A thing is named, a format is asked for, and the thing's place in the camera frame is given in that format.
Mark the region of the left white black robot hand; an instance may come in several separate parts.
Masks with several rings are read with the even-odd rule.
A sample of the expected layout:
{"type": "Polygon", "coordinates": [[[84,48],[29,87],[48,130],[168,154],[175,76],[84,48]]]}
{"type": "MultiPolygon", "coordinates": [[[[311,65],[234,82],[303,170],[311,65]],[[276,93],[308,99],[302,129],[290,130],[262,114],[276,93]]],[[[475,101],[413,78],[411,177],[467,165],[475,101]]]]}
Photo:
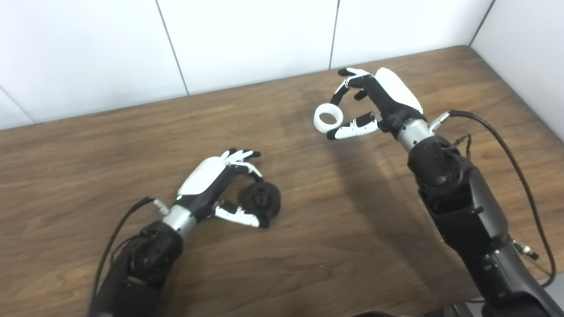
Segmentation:
{"type": "Polygon", "coordinates": [[[251,214],[243,206],[220,198],[236,175],[248,174],[256,182],[263,180],[262,173],[249,162],[260,155],[258,151],[232,148],[201,161],[178,189],[171,212],[163,221],[179,233],[186,233],[212,217],[267,229],[270,221],[264,216],[251,214]]]}

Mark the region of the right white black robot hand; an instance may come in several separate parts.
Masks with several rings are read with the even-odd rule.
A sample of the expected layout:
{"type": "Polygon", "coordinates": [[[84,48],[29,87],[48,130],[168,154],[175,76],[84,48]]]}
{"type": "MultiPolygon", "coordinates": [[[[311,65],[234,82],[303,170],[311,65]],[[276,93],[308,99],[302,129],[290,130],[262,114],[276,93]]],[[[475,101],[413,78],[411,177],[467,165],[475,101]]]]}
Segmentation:
{"type": "Polygon", "coordinates": [[[327,139],[352,138],[377,130],[391,133],[397,138],[408,121],[427,121],[420,102],[393,71],[381,67],[375,74],[371,74],[365,70],[347,67],[338,70],[338,74],[344,77],[344,80],[330,99],[330,104],[338,107],[345,94],[354,88],[358,89],[354,99],[361,101],[369,98],[378,113],[369,112],[330,129],[326,133],[327,139]]]}

